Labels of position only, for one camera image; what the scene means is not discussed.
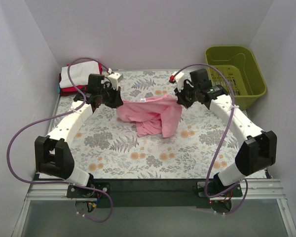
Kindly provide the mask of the pink t shirt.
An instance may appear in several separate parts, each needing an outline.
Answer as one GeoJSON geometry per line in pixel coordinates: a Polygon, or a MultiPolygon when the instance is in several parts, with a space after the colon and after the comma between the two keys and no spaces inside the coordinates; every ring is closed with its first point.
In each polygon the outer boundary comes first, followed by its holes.
{"type": "Polygon", "coordinates": [[[123,122],[136,124],[138,137],[161,134],[163,138],[169,138],[176,134],[182,110],[177,99],[166,94],[143,101],[124,101],[116,113],[123,122]]]}

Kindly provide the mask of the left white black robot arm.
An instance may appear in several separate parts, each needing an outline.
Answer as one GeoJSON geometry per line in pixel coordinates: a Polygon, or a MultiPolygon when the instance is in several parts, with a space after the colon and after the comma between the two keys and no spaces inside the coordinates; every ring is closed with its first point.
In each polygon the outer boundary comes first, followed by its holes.
{"type": "Polygon", "coordinates": [[[35,140],[36,170],[78,185],[83,197],[91,197],[95,185],[90,182],[90,174],[80,169],[73,158],[70,145],[82,125],[101,105],[116,109],[122,106],[119,81],[120,73],[108,76],[90,74],[88,84],[81,88],[71,104],[69,114],[45,137],[35,140]]]}

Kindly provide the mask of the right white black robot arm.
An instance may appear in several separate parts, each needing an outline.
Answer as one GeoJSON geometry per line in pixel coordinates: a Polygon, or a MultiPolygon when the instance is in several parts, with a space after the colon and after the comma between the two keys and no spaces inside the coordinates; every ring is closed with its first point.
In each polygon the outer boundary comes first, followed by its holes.
{"type": "Polygon", "coordinates": [[[174,72],[169,79],[176,84],[178,104],[189,108],[199,102],[217,115],[237,139],[240,149],[234,163],[206,178],[202,192],[209,198],[227,195],[236,184],[276,162],[277,136],[255,125],[235,104],[234,96],[221,85],[212,85],[205,69],[190,73],[174,72]]]}

